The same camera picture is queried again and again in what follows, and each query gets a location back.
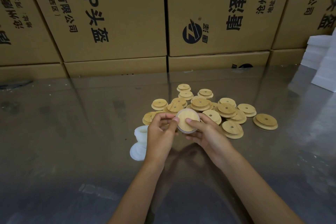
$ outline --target person's right forearm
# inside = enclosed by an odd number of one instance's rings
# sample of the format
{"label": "person's right forearm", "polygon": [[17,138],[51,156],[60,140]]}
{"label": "person's right forearm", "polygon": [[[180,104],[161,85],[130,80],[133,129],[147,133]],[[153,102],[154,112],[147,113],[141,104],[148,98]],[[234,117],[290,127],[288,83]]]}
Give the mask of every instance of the person's right forearm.
{"label": "person's right forearm", "polygon": [[256,224],[294,224],[303,221],[271,189],[233,147],[223,152],[221,170]]}

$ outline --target shiny reflective tabletop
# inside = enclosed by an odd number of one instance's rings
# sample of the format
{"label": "shiny reflective tabletop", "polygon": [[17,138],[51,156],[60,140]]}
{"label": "shiny reflective tabletop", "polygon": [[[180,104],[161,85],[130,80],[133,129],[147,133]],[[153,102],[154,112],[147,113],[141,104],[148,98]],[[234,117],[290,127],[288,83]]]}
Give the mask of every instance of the shiny reflective tabletop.
{"label": "shiny reflective tabletop", "polygon": [[[310,84],[314,73],[289,66],[2,86],[0,223],[106,223],[141,166],[129,154],[134,129],[181,83],[274,116],[278,129],[248,118],[232,144],[306,223],[336,223],[336,94]],[[146,223],[252,220],[226,177],[180,135]]]}

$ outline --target person's left hand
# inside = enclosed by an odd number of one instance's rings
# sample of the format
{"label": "person's left hand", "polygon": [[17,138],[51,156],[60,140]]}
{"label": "person's left hand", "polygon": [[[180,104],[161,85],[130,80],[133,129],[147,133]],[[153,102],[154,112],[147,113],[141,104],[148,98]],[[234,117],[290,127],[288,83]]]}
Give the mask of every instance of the person's left hand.
{"label": "person's left hand", "polygon": [[154,116],[148,126],[147,150],[144,163],[155,164],[163,169],[173,144],[178,124],[179,118],[173,114],[160,112]]}

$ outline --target forearm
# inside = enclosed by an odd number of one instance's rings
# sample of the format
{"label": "forearm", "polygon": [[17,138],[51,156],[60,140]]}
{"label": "forearm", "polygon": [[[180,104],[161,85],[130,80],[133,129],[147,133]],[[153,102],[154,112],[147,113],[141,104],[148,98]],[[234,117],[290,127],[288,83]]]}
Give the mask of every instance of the forearm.
{"label": "forearm", "polygon": [[303,223],[236,150],[223,153],[221,168],[256,224]]}
{"label": "forearm", "polygon": [[161,167],[144,163],[108,224],[143,224],[161,172]]}

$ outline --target stack of white foam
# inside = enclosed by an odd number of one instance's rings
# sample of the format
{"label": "stack of white foam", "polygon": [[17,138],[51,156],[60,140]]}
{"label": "stack of white foam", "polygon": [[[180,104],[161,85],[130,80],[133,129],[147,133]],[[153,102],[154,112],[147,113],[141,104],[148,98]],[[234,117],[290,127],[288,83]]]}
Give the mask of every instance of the stack of white foam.
{"label": "stack of white foam", "polygon": [[317,70],[322,59],[327,54],[330,39],[331,35],[313,35],[309,37],[301,65]]}
{"label": "stack of white foam", "polygon": [[320,63],[320,67],[316,72],[311,83],[325,88],[326,90],[336,92],[336,29],[330,36],[329,48],[325,57]]}

